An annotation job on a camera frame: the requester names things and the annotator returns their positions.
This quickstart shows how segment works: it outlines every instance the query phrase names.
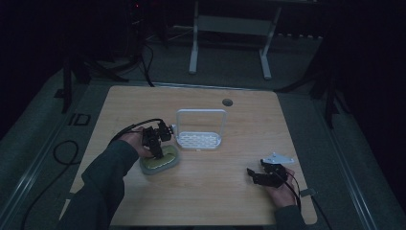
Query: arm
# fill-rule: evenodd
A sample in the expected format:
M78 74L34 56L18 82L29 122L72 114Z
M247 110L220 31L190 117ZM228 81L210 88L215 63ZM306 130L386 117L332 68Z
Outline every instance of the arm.
M292 179L295 172L286 169L288 172L287 183L293 188ZM295 196L290 189L282 184L279 188L265 186L266 192L271 196L277 211L275 212L275 220L278 230L305 230L305 220L296 205Z
M124 197L123 177L139 156L152 154L141 144L142 128L112 142L82 174L83 187L72 198L57 229L108 229Z

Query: circular hole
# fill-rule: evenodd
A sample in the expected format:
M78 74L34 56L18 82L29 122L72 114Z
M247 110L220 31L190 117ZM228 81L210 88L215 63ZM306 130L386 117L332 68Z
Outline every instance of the circular hole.
M231 99L224 99L223 104L225 106L231 106L231 105L233 105L233 101L231 101Z

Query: white table leg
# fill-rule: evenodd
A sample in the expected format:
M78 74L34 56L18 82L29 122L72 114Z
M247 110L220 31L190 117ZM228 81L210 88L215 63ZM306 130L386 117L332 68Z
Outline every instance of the white table leg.
M271 45L271 40L272 40L272 37L274 36L274 32L275 32L275 28L277 27L278 19L281 15L281 10L282 10L282 8L277 8L274 20L271 23L271 25L269 26L268 36L266 37L266 44L263 47L263 49L259 50L259 58L260 58L260 64L262 66L263 77L266 80L270 80L272 78L271 70L269 68L268 57L266 55L268 54L269 46Z
M197 45L197 34L198 34L198 1L194 2L194 22L193 22L193 46L191 54L191 63L189 65L189 73L195 74L197 69L197 55L199 47Z

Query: black cable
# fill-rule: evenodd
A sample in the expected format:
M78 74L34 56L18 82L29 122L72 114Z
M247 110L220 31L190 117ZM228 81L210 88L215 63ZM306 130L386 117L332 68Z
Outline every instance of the black cable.
M314 204L316 204L317 209L319 209L320 213L322 214L323 218L325 219L325 222L328 226L328 229L332 230L330 223L328 222L328 219L326 217L326 214L323 212L322 208L320 207L319 203L316 201L313 195L310 196L311 200L313 200Z
M341 108L348 114L351 114L351 112L347 109L347 107L344 105L343 101L340 99L340 97L337 96L337 94L334 96L334 98L337 100L337 102L340 104Z
M299 193L299 194L297 194L297 193L295 192L295 190L292 188L292 186L290 186L290 185L287 183L287 181L285 181L277 172L272 172L272 173L274 173L280 180L282 180L283 183L287 186L287 188L293 193L293 195L294 195L295 198L296 198L296 203L297 203L297 205L298 205L299 211L301 212L301 211L302 211L302 202L301 202L301 198L299 197L299 195L301 194L301 190L299 189L299 183L298 183L298 181L296 180L295 176L293 176L291 173L287 172L290 176L292 176L293 179L295 179L296 185L298 186L298 193Z
M292 190L293 194L296 197L296 202L298 203L298 207L299 210L302 211L302 201L301 201L301 188L299 188L299 183L298 180L295 178L295 176L293 176L291 173L287 172L290 176L292 176L292 178L295 180L296 182L296 186L298 187L298 193L296 194L295 191L290 188L290 190Z
M111 141L110 141L110 143L108 143L108 145L110 145L113 141L119 139L121 136L123 136L123 134L128 133L128 132L132 132L132 131L131 131L132 128L138 127L138 126L143 125L143 124L151 123L151 122L162 122L162 123L163 123L164 120L159 119L159 118L154 118L154 119L149 119L149 120L143 121L143 122L141 122L141 123L133 124L133 125L131 125L131 126L127 126L127 127L125 127L123 130L119 131L119 132L111 139Z
M73 156L72 159L71 159L69 162L67 162L67 163L61 161L59 158L57 158L57 155L56 155L56 150L57 150L61 145L66 144L66 143L72 143L72 144L74 144L74 146L75 146L75 148L76 148L76 149L75 149L75 154L74 154L74 156ZM28 216L29 216L31 210L33 209L34 205L39 201L39 199L45 194L45 192L69 169L69 167L71 167L71 166L73 166L73 165L80 164L80 161L74 162L75 159L76 159L76 157L78 156L78 153L79 153L79 145L78 145L78 143L76 143L75 141L72 141L72 140L67 140L67 141L61 142L61 143L57 144L57 145L54 147L54 150L53 150L54 159L57 161L57 163L62 164L62 165L65 165L66 167L65 167L65 169L63 169L62 172L60 172L60 173L52 180L52 182L51 182L44 190L42 190L42 192L41 192L41 193L35 198L35 200L30 204L29 208L27 209L26 213L24 214L23 220L21 221L21 226L20 226L20 229L21 229L21 230L24 230L24 229L25 229L25 224L26 224L27 218L28 218Z
M153 50L148 45L146 45L146 44L144 44L144 45L151 51L151 58L149 60L148 66L146 66L144 57L143 57L143 55L141 55L141 62L143 63L143 66L144 66L144 72L143 71L141 71L141 72L146 77L146 81L148 82L149 86L155 87L155 85L152 83L152 81L150 80L150 77L149 77L149 68L150 68L152 60L153 60Z

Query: wire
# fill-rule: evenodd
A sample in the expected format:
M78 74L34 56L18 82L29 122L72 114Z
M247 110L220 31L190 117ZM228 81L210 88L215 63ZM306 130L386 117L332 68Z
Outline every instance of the wire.
M313 195L311 195L310 197L311 197L311 200L313 200L314 204L316 204L317 209L319 209L319 211L320 211L320 213L322 214L323 218L325 219L326 224L327 224L327 226L328 226L328 229L332 230L331 225L330 225L330 223L329 223L329 221L328 221L328 219L327 219L327 217L326 217L326 214L323 212L323 210L322 210L322 208L320 207L319 203L317 202L317 200L314 198Z
M129 63L110 68L111 71L116 72L120 76L124 76L139 67L138 60L131 60Z
M154 118L154 119L146 120L146 121L141 122L141 123L133 124L133 125L131 125L131 126L127 126L127 127L125 127L123 130L119 131L119 132L111 139L111 141L110 141L110 143L108 143L108 145L110 145L113 141L119 139L119 138L120 138L121 136L123 136L125 133L128 133L128 132L135 132L135 131L132 131L132 130L131 130L132 128L141 126L141 125L143 125L143 124L151 123L151 122L162 122L162 123L163 123L164 121L163 121L162 119L159 119L159 118Z
M348 114L351 114L351 112L347 109L346 105L343 103L343 101L340 99L340 97L337 96L337 94L334 96L335 100L340 104L340 107Z
M66 143L72 143L72 144L74 144L74 146L75 146L75 154L74 154L74 156L72 157L72 159L71 159L69 162L67 162L67 163L61 161L61 160L57 157L57 154L56 154L56 150L57 150L60 146L66 144ZM39 199L45 194L45 192L69 169L69 167L71 167L71 166L73 166L73 165L80 164L81 161L74 162L75 159L76 159L76 157L78 156L78 153L79 153L79 145L78 145L78 143L76 143L75 141L72 141L72 140L67 140L67 141L61 142L61 143L57 144L57 145L54 147L54 150L53 150L54 159L57 161L57 163L59 163L59 164L61 164L61 165L64 165L64 166L66 166L66 167L65 167L65 169L63 169L62 172L60 172L60 173L51 181L50 184L48 184L47 187L45 187L44 190L42 190L42 192L41 192L41 193L35 198L35 200L30 204L29 208L27 209L26 213L24 214L23 220L21 221L21 225L20 225L20 229L21 229L21 230L24 230L24 229L25 229L25 224L26 224L26 222L27 222L27 219L28 219L28 216L29 216L31 210L33 209L33 207L35 206L35 204L39 201Z
M149 86L155 87L155 85L152 83L152 81L150 80L150 77L149 77L149 68L151 67L151 63L152 63L152 60L153 60L153 50L148 45L146 45L146 44L144 44L144 45L151 51L151 58L149 60L148 65L146 65L144 57L143 57L143 55L141 55L141 62L143 63L143 66L144 66L144 72L141 70L141 68L140 68L140 71L146 77L146 81L148 82Z
M290 186L277 172L273 171L272 173L274 173L275 175L277 175L278 178L279 178L281 181L283 181L283 183L286 185L286 187L293 193L293 195L294 195L295 198L296 198L296 203L297 203L297 205L298 205L299 211L302 211L302 202L301 202L301 198L300 198L301 190L299 189L299 183L298 183L298 181L296 180L295 176L293 176L293 175L292 175L291 173L289 173L289 172L286 172L287 174L289 174L290 176L292 176L292 178L296 181L296 185L298 186L298 193L299 193L299 194L297 194L297 193L295 192L295 190L292 188L292 186Z
M169 38L168 38L168 41L172 41L172 40L174 40L174 39L176 39L176 38L178 38L178 37L181 37L181 36L190 34L192 31L193 31L193 29L189 29L189 30L187 30L186 32L183 32L182 34L178 34L178 35L175 35L175 36L173 36L173 37L169 37ZM146 40L153 42L153 40L151 40L153 37L155 37L155 34L149 36Z

